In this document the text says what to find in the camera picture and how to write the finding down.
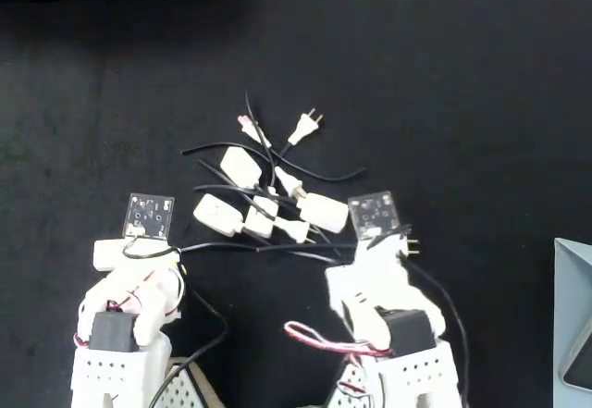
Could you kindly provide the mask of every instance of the black cloth surface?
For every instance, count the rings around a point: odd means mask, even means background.
[[[393,192],[422,242],[415,261],[467,326],[472,406],[550,407],[553,238],[592,241],[590,1],[3,5],[0,405],[69,404],[77,307],[101,277],[93,241],[120,236],[130,192],[177,198],[173,243],[221,239],[191,215],[191,187],[213,179],[179,149],[246,142],[236,116],[248,89],[278,147],[302,111],[325,114],[293,161],[326,174],[369,168],[342,184],[300,176],[308,191]],[[278,253],[186,262],[231,326],[200,361],[222,400],[322,402],[340,358],[288,339],[282,324],[347,339],[325,266]],[[191,297],[184,309],[167,330],[175,354],[218,329]]]

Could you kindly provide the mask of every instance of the red wire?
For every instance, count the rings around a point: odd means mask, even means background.
[[[305,331],[313,337],[307,337],[306,334],[299,332],[299,330]],[[287,322],[284,325],[284,331],[289,337],[296,339],[304,343],[305,345],[312,346],[318,350],[331,351],[331,352],[342,352],[345,354],[355,355],[369,355],[372,357],[385,357],[390,356],[391,351],[379,351],[372,347],[368,341],[359,341],[356,343],[342,343],[335,342],[325,339],[314,329],[307,327],[306,325],[299,322]]]

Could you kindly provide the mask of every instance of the black electrical cable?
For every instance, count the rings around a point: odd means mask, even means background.
[[[136,243],[137,240],[138,240],[138,237],[134,237],[129,243],[127,243],[123,247],[123,250],[121,251],[121,253],[123,253],[126,257],[131,258],[133,260],[145,260],[147,258],[162,257],[162,256],[167,255],[169,253],[173,253],[175,251],[179,251],[178,248],[176,248],[174,246],[169,246],[165,250],[159,251],[157,253],[129,253],[128,252],[128,249],[131,246],[133,246]]]
[[[294,243],[294,244],[275,244],[273,246],[262,246],[257,248],[258,253],[265,253],[268,251],[289,251],[289,250],[305,250],[315,251],[322,249],[355,249],[357,244],[351,243]]]
[[[230,186],[236,186],[236,184],[234,183],[234,181],[232,181],[229,177],[227,177],[225,174],[223,174],[222,172],[220,172],[218,169],[216,169],[215,167],[213,167],[212,165],[210,165],[205,160],[203,160],[203,159],[200,158],[198,161],[199,161],[199,163],[203,167],[205,167],[211,173],[213,173],[214,175],[216,175],[222,181],[225,181],[226,183],[228,183],[228,185],[230,185]],[[265,193],[265,191],[263,189],[261,189],[260,187],[258,187],[258,186],[255,186],[255,189],[258,190],[259,192]],[[271,214],[269,214],[263,207],[261,207],[259,204],[257,204],[256,201],[252,200],[246,193],[241,193],[240,196],[242,196],[242,198],[247,203],[249,203],[250,205],[252,205],[259,213],[261,213],[266,218],[269,218],[272,221],[276,219],[274,216],[272,216]],[[267,194],[267,198],[269,198],[270,200],[276,201],[281,207],[283,207],[284,209],[287,209],[292,214],[294,214],[296,216],[298,215],[298,211],[296,209],[294,209],[292,206],[288,205],[287,203],[284,203],[284,201],[279,200],[276,195]],[[327,235],[325,235],[325,233],[319,227],[317,227],[315,225],[311,225],[311,228],[313,228],[316,231],[316,233],[323,239],[324,242],[331,243],[331,240],[327,237]],[[335,252],[335,254],[337,255],[337,257],[341,258],[341,253],[339,252],[339,250],[334,249],[333,251]]]
[[[245,235],[248,235],[249,237],[254,239],[255,241],[259,241],[261,244],[263,244],[265,246],[272,246],[270,241],[264,239],[263,237],[259,236],[258,234],[255,234],[254,232],[252,232],[250,230],[243,229],[242,232]],[[303,253],[300,251],[289,251],[289,253],[293,253],[294,255],[298,255],[300,257],[312,258],[314,260],[320,260],[321,262],[329,263],[330,265],[338,265],[339,264],[339,262],[337,260],[335,260],[334,258],[325,257],[324,255],[317,255],[315,253]]]
[[[202,184],[201,186],[195,186],[193,188],[193,191],[200,192],[200,191],[207,191],[209,189],[219,189],[221,191],[235,191],[235,192],[244,193],[246,195],[258,195],[260,197],[265,197],[270,200],[279,200],[281,202],[295,204],[295,200],[293,198],[280,197],[279,195],[271,195],[270,193],[256,191],[255,189],[245,189],[245,188],[240,188],[238,186],[231,186],[229,184]]]
[[[339,182],[339,181],[345,181],[347,179],[353,179],[354,177],[357,177],[361,174],[363,174],[366,170],[368,170],[365,167],[360,167],[359,169],[354,170],[353,172],[350,172],[349,174],[345,174],[345,175],[341,175],[339,177],[326,177],[324,175],[319,175],[314,173],[311,170],[308,170],[305,167],[299,166],[295,163],[292,163],[290,160],[286,159],[284,156],[281,156],[281,154],[276,151],[273,148],[269,148],[269,151],[276,156],[276,158],[278,158],[282,163],[287,164],[288,166],[290,166],[293,169],[296,169],[300,172],[302,172],[303,174],[306,174],[310,177],[313,177],[314,179],[321,179],[322,181],[327,181],[327,182]]]
[[[183,149],[180,151],[180,153],[181,153],[181,155],[192,155],[192,154],[197,154],[198,152],[204,151],[206,149],[213,149],[216,147],[240,147],[240,148],[244,149],[245,151],[258,156],[260,159],[262,159],[263,161],[268,163],[267,157],[264,154],[257,151],[256,149],[253,149],[251,146],[248,146],[246,144],[241,144],[239,142],[210,142],[207,144],[201,144],[199,146],[194,146],[194,147],[190,147],[187,149]],[[287,158],[285,158],[283,156],[279,156],[279,153],[277,151],[275,151],[273,148],[270,148],[269,151],[273,155],[275,155],[277,158],[279,158],[282,163],[287,164],[288,166],[292,167],[293,169],[296,169],[299,172],[302,172],[303,174],[313,177],[314,179],[320,179],[322,181],[327,181],[327,182],[339,182],[339,181],[345,181],[347,179],[353,179],[354,177],[357,177],[357,176],[363,174],[366,170],[368,170],[365,167],[360,167],[359,169],[356,169],[353,172],[350,172],[349,174],[341,175],[338,177],[327,177],[324,175],[314,173],[313,171],[308,170],[305,167],[299,166],[296,163],[292,163]]]
[[[291,148],[292,145],[290,144],[290,142],[287,142],[286,145],[282,148],[282,150],[279,151],[279,157],[283,158],[284,156],[286,156],[286,154]]]
[[[235,243],[232,241],[207,241],[205,243],[193,244],[184,248],[179,248],[179,253],[192,253],[193,251],[201,251],[202,249],[223,248],[223,249],[238,249],[244,251],[257,251],[256,246],[250,244]]]
[[[186,285],[186,288],[190,291],[191,295],[196,300],[198,300],[203,306],[205,306],[205,308],[210,312],[210,314],[212,314],[215,318],[217,318],[220,321],[220,323],[222,324],[222,330],[215,338],[213,338],[212,340],[207,342],[201,348],[198,348],[192,355],[190,355],[187,359],[185,359],[183,362],[181,362],[174,370],[172,370],[170,373],[168,373],[168,376],[166,376],[165,381],[160,386],[160,388],[156,391],[156,394],[153,396],[152,401],[150,402],[150,405],[148,406],[148,408],[155,408],[156,404],[158,403],[158,399],[160,398],[160,396],[162,396],[163,392],[165,392],[165,389],[167,389],[168,384],[170,382],[172,382],[173,379],[175,377],[177,377],[181,371],[183,371],[184,369],[187,369],[190,364],[195,362],[198,358],[200,358],[206,352],[208,352],[209,350],[214,348],[216,345],[221,343],[222,340],[224,340],[224,338],[228,335],[228,322],[227,322],[226,318],[224,318],[224,316],[222,316],[214,308],[214,306],[212,306],[204,297],[202,297],[202,295],[189,284],[188,280],[185,280],[185,285]]]
[[[206,144],[200,144],[199,146],[189,147],[187,149],[182,149],[180,151],[181,155],[191,155],[196,154],[198,152],[204,151],[205,149],[213,149],[215,147],[240,147],[247,152],[250,152],[253,155],[257,155],[263,161],[267,162],[267,157],[256,149],[253,149],[251,146],[247,144],[242,144],[240,142],[209,142]]]
[[[269,166],[271,167],[271,179],[269,180],[269,186],[273,186],[276,183],[276,166],[274,164],[274,158],[271,156],[271,152],[269,152],[269,148],[267,144],[265,144],[265,138],[263,138],[263,132],[261,131],[261,127],[255,118],[253,111],[251,110],[251,104],[249,103],[249,94],[247,91],[244,91],[244,103],[247,106],[247,113],[249,114],[249,118],[257,131],[257,135],[259,136],[259,142],[263,146],[265,150],[265,154],[267,155],[267,161],[269,162]]]
[[[219,179],[222,179],[222,181],[225,181],[226,183],[228,183],[228,186],[235,186],[235,187],[237,187],[236,186],[236,183],[234,181],[232,181],[231,179],[229,179],[226,175],[224,175],[218,169],[216,169],[215,167],[213,167],[212,165],[210,165],[206,161],[202,160],[201,158],[198,161],[199,161],[200,165],[202,165],[207,170],[209,170],[211,173],[213,173],[214,175],[216,175]],[[274,220],[275,219],[274,216],[272,216],[271,214],[269,214],[263,207],[261,207],[255,200],[253,200],[251,197],[249,197],[249,195],[247,195],[246,193],[240,192],[240,196],[244,199],[245,202],[247,202],[252,207],[254,207],[263,216],[269,218],[270,220]]]
[[[435,288],[437,288],[440,291],[440,293],[442,294],[442,296],[444,296],[444,300],[446,300],[446,303],[448,304],[450,310],[452,311],[452,315],[454,316],[454,320],[455,320],[457,326],[459,327],[459,330],[461,331],[462,354],[464,355],[463,362],[462,362],[462,396],[461,396],[461,398],[462,398],[462,407],[463,408],[468,408],[469,407],[468,399],[469,399],[469,365],[470,365],[470,352],[469,352],[469,338],[467,336],[467,333],[466,333],[466,329],[464,327],[463,320],[461,319],[461,316],[459,315],[459,312],[456,309],[456,305],[454,304],[454,301],[452,300],[452,297],[450,297],[450,294],[446,291],[446,288],[444,288],[430,274],[428,274],[427,272],[425,272],[422,267],[418,266],[414,262],[409,261],[404,254],[399,253],[398,254],[398,257],[401,259],[402,263],[405,266],[407,266],[410,269],[412,269],[414,272],[416,272],[417,274],[419,274],[420,276],[422,276],[425,280],[427,280],[432,286],[434,286]]]

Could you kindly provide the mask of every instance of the white power adapter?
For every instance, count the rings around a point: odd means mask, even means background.
[[[296,206],[301,209],[300,218],[337,234],[345,228],[350,209],[345,203],[317,193],[307,193],[298,200]]]
[[[269,193],[272,195],[276,194],[276,190],[269,187]],[[262,196],[255,196],[253,200],[263,208],[270,216],[278,216],[279,205],[277,202],[270,200]],[[249,208],[249,213],[244,222],[244,227],[251,232],[268,239],[271,237],[271,233],[274,230],[274,220],[270,220],[262,213],[257,211],[253,206]]]
[[[252,189],[263,173],[259,165],[241,147],[230,146],[220,163],[222,171],[240,188]]]
[[[242,232],[244,227],[241,212],[210,193],[204,195],[197,204],[193,216],[208,228],[227,237]]]

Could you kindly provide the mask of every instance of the circuit board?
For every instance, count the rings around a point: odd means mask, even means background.
[[[133,193],[129,197],[123,237],[167,240],[175,199],[143,193]]]
[[[397,209],[389,191],[369,193],[348,200],[351,221],[358,240],[368,240],[395,230]]]

